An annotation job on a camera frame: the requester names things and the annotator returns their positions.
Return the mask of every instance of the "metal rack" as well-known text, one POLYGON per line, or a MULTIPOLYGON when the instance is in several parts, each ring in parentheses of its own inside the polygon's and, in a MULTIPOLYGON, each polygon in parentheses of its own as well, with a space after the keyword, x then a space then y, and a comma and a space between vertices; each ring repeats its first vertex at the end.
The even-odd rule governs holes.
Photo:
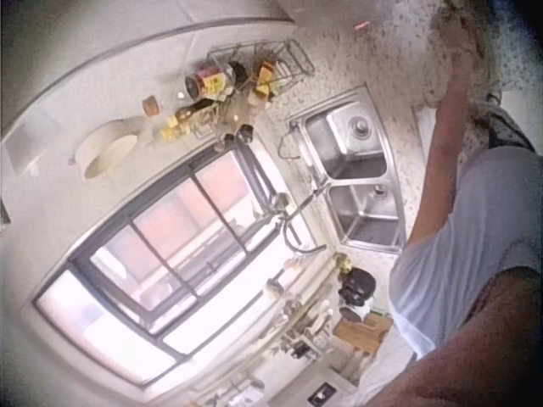
MULTIPOLYGON (((264 59, 275 61, 275 70, 273 80, 261 82, 259 85, 268 85, 277 93, 279 97, 289 91, 293 86, 302 81, 307 76, 315 74, 315 66, 310 61, 307 53, 295 40, 259 42, 249 44, 236 44, 229 47, 219 47, 211 49, 202 66, 216 65, 221 67, 236 61, 240 63, 247 71, 247 80, 238 83, 233 87, 236 93, 250 92, 258 81, 260 62, 264 59)), ((222 70, 232 84, 235 84, 235 78, 222 70)), ((216 101, 212 109, 213 118, 208 125, 196 130, 195 136, 198 139, 210 137, 215 133, 220 136, 218 126, 219 119, 226 113, 232 95, 225 95, 224 102, 216 101)))

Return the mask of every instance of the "countertop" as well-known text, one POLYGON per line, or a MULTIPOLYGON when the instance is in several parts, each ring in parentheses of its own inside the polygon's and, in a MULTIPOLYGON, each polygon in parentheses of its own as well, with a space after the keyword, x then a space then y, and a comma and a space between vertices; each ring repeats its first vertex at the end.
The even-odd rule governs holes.
MULTIPOLYGON (((413 109, 438 102, 445 93, 450 72, 450 60, 430 28, 439 4, 431 0, 401 1, 395 5, 391 19, 363 32, 315 32, 300 28, 294 33, 293 39, 309 55, 316 74, 277 98, 259 118, 257 130, 298 204, 311 193, 311 176, 303 160, 282 161, 275 154, 279 137, 288 132, 286 119, 341 92, 367 84, 395 156, 409 236, 424 178, 423 150, 413 109)), ((518 27, 507 19, 499 27, 486 37, 492 44, 489 49, 495 50, 489 53, 493 58, 488 61, 499 62, 483 64, 471 97, 480 98, 488 89, 483 84, 491 82, 502 89, 528 88, 541 95, 541 81, 537 78, 543 77, 543 70, 537 59, 531 57, 531 49, 515 47, 509 42, 511 36, 518 35, 518 27)), ((283 151, 298 154, 290 137, 283 151)), ((389 272, 397 256, 341 246, 322 197, 305 211, 305 218, 317 244, 325 240, 331 249, 347 253, 355 265, 375 276, 378 282, 375 305, 387 309, 389 272)))

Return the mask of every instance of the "double sink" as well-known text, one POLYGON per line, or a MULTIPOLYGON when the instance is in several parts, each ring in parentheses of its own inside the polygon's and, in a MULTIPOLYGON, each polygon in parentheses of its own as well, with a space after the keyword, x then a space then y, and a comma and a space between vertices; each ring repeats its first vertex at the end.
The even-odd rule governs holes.
POLYGON ((394 157, 366 86, 289 119, 314 181, 323 188, 339 241, 401 252, 406 241, 394 157))

